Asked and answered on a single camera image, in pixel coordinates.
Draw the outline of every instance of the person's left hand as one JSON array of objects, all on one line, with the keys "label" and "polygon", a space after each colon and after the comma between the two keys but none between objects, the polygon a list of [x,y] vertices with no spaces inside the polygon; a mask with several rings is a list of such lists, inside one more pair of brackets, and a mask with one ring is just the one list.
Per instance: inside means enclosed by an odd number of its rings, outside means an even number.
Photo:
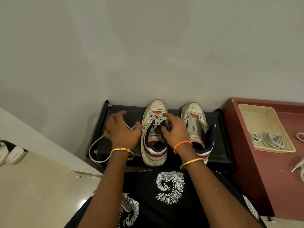
[{"label": "person's left hand", "polygon": [[104,136],[112,141],[112,149],[127,148],[134,149],[139,137],[141,136],[141,123],[137,122],[134,130],[126,127],[123,116],[127,111],[119,111],[112,114],[106,124]]}]

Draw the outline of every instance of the hand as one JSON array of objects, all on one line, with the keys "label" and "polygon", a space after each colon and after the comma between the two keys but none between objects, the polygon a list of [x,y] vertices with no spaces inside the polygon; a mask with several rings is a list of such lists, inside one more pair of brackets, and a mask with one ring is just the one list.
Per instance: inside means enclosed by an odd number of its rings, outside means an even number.
[{"label": "hand", "polygon": [[119,111],[112,114],[107,121],[104,136],[112,141],[112,149],[123,147],[132,150],[141,136],[141,123],[137,122],[135,129],[129,130],[123,120],[125,114],[127,111]]},{"label": "hand", "polygon": [[175,117],[172,114],[163,114],[163,116],[166,117],[167,121],[172,125],[172,130],[170,132],[164,126],[162,126],[161,129],[164,138],[173,149],[180,142],[189,141],[189,134],[186,129],[186,125],[184,124],[184,122],[181,120],[180,117]]}]

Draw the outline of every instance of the sneaker with laces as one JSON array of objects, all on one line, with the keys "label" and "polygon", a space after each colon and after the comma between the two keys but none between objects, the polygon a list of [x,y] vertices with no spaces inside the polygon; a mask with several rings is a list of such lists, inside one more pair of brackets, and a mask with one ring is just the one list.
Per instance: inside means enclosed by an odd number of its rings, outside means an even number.
[{"label": "sneaker with laces", "polygon": [[142,118],[141,155],[147,166],[161,166],[167,158],[168,144],[161,131],[162,126],[168,127],[162,116],[164,113],[167,113],[167,108],[156,99],[146,107]]},{"label": "sneaker with laces", "polygon": [[189,102],[184,106],[181,119],[186,125],[193,149],[200,157],[205,158],[204,163],[207,164],[214,145],[215,124],[208,127],[205,114],[196,102]]}]

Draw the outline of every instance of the person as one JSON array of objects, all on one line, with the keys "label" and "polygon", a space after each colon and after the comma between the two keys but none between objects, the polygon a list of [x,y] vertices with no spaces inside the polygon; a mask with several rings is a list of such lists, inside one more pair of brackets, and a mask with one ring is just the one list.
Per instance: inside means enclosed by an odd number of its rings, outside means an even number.
[{"label": "person", "polygon": [[[112,148],[132,150],[141,136],[141,124],[134,130],[125,126],[126,111],[112,114],[104,136]],[[172,128],[162,127],[174,148],[189,139],[179,117],[166,113]],[[177,146],[183,163],[198,158],[190,143]],[[186,165],[186,170],[156,169],[125,173],[129,152],[114,151],[95,191],[66,227],[266,227],[249,202],[218,172],[202,161]]]}]

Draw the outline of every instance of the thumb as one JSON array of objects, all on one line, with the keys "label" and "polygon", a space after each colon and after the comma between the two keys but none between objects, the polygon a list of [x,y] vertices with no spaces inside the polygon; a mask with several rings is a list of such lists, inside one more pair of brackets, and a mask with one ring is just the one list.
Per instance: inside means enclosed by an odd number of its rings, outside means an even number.
[{"label": "thumb", "polygon": [[135,133],[137,133],[139,135],[141,134],[141,123],[140,122],[136,122],[134,131],[135,131]]},{"label": "thumb", "polygon": [[169,136],[170,132],[164,126],[162,126],[161,129],[162,129],[162,133],[163,133],[164,137],[167,138]]}]

